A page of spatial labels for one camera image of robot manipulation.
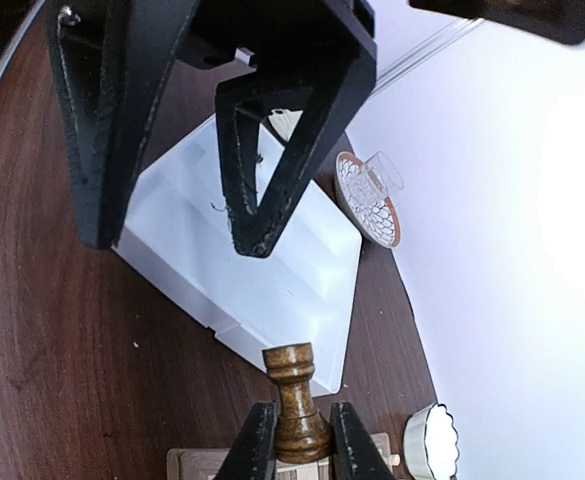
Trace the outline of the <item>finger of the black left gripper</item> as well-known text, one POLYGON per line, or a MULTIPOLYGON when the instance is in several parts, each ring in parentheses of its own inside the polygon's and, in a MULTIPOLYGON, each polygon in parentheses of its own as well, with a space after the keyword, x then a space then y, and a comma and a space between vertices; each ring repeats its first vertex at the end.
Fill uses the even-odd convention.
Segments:
POLYGON ((76 223, 87 246, 117 243, 156 109, 195 1, 50 1, 48 45, 76 223))

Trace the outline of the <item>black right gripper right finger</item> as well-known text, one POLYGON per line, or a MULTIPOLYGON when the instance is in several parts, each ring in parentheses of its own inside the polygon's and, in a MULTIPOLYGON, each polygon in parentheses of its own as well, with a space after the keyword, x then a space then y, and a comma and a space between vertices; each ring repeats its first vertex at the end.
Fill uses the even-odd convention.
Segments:
POLYGON ((332 479, 394 479, 352 403, 332 403, 330 424, 333 430, 332 479))

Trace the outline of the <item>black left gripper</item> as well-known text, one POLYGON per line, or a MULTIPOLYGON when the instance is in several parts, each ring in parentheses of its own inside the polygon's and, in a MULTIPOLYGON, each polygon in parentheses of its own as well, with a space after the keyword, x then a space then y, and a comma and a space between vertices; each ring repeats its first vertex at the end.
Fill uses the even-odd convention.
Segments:
POLYGON ((252 64, 262 69, 220 83, 215 108, 234 249, 243 256, 268 257, 324 158, 375 86, 373 10, 365 1, 129 1, 121 6, 128 79, 160 80, 176 59, 213 69, 232 61, 241 48, 251 51, 252 64), (276 65, 284 66, 265 70, 276 65), (260 192, 260 126, 278 108, 302 115, 260 192))

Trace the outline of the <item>white plastic compartment tray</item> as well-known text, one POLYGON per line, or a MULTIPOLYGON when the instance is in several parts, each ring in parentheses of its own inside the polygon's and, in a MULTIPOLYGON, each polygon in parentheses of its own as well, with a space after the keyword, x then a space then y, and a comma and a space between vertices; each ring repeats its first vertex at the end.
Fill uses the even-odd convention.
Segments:
POLYGON ((362 238, 316 184, 266 258, 234 248, 217 129, 207 119, 138 178, 117 254, 256 367, 266 349, 308 343, 314 396, 342 385, 362 238))

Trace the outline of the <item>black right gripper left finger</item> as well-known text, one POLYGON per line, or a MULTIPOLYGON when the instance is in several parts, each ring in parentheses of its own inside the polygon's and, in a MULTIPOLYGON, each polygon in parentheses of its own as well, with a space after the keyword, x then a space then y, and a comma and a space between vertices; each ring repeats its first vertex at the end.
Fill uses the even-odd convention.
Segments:
POLYGON ((276 424, 276 404, 256 402, 214 479, 274 479, 276 476, 276 424))

